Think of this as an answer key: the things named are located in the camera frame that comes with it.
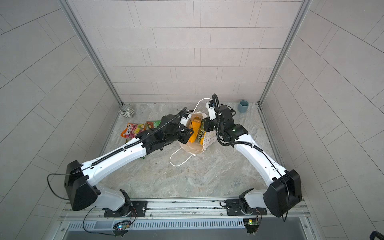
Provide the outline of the yellow snack package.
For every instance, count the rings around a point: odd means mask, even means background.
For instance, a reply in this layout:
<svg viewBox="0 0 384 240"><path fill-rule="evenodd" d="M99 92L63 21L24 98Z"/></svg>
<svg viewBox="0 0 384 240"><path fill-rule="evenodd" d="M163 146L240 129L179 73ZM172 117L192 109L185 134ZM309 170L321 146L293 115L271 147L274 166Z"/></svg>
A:
<svg viewBox="0 0 384 240"><path fill-rule="evenodd" d="M200 145L203 145L205 134L205 123L201 122L201 126L199 128L198 135L196 138L196 142L199 142Z"/></svg>
<svg viewBox="0 0 384 240"><path fill-rule="evenodd" d="M190 143L194 143L196 141L199 128L201 126L202 119L200 117L194 117L191 121L191 128L194 131L192 136L189 139Z"/></svg>

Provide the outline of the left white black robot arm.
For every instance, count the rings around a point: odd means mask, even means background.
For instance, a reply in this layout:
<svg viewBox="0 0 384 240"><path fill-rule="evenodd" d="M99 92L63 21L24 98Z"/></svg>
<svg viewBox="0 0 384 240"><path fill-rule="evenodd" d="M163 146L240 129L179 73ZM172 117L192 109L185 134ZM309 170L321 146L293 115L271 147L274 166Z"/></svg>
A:
<svg viewBox="0 0 384 240"><path fill-rule="evenodd" d="M80 211L91 205L117 211L128 202L124 191L102 188L101 180L126 164L163 150L174 141L186 144L193 134L189 112L163 116L157 128L147 129L128 143L94 160L67 165L64 187L72 210Z"/></svg>

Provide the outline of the green chip snack bag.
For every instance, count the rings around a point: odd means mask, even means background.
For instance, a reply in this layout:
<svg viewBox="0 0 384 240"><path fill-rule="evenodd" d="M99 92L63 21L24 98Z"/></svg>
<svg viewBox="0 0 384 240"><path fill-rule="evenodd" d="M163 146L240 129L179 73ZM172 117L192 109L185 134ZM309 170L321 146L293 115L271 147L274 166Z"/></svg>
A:
<svg viewBox="0 0 384 240"><path fill-rule="evenodd" d="M146 128L147 129L155 129L157 128L161 123L161 120L157 120L157 121L147 121L146 122Z"/></svg>

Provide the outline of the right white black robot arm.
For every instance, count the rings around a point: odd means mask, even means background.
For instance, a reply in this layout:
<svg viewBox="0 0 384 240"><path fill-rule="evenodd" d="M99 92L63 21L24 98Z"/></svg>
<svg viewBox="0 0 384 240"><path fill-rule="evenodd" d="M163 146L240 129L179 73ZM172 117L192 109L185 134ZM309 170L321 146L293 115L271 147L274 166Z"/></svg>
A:
<svg viewBox="0 0 384 240"><path fill-rule="evenodd" d="M209 117L206 125L216 131L218 143L231 146L240 152L259 172L267 185L263 193L266 208L276 217L287 215L289 210L302 201L301 177L295 171L288 171L264 152L249 132L234 123L228 106L207 106Z"/></svg>

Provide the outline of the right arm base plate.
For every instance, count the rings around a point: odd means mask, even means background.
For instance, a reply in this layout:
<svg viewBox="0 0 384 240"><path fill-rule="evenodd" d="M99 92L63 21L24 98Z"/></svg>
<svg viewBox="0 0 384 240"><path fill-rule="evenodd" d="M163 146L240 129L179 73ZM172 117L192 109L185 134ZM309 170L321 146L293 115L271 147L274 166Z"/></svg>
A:
<svg viewBox="0 0 384 240"><path fill-rule="evenodd" d="M250 208L242 200L225 200L220 202L220 206L227 211L228 216L266 216L266 208Z"/></svg>

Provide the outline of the white printed paper bag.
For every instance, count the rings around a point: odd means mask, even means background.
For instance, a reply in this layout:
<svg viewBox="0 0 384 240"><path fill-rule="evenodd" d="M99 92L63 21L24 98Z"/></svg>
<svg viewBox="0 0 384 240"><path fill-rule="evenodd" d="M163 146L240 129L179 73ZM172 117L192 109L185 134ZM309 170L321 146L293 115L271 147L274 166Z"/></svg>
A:
<svg viewBox="0 0 384 240"><path fill-rule="evenodd" d="M188 140L186 144L180 143L180 148L176 150L169 159L170 164L173 167L180 167L185 164L189 159L195 157L203 153L211 144L216 142L216 131L209 130L210 116L204 112L197 111L199 104L205 103L206 107L208 107L208 112L210 113L212 108L209 108L209 101L211 98L203 98L201 99L195 106L192 112L188 112L187 117L182 117L182 123L186 123L189 129L192 129L194 133ZM190 156L179 164L173 164L172 158L179 151L185 151Z"/></svg>

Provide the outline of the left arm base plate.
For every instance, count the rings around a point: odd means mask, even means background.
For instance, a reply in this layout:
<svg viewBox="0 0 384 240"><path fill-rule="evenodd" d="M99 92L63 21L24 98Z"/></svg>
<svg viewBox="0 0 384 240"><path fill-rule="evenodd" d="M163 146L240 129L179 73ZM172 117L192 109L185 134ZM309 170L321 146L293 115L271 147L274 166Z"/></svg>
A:
<svg viewBox="0 0 384 240"><path fill-rule="evenodd" d="M130 204L125 203L121 208L116 211L112 211L108 208L105 208L104 218L141 218L145 216L147 206L147 201L132 201Z"/></svg>

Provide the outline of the pink orange candy bag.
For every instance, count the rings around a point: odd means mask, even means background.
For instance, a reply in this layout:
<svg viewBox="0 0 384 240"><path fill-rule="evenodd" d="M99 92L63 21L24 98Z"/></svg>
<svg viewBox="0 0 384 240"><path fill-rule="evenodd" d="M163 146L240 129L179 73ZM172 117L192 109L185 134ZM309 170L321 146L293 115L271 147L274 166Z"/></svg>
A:
<svg viewBox="0 0 384 240"><path fill-rule="evenodd" d="M138 134L147 129L146 124L127 123L127 127L121 133L121 137L126 139L134 139Z"/></svg>

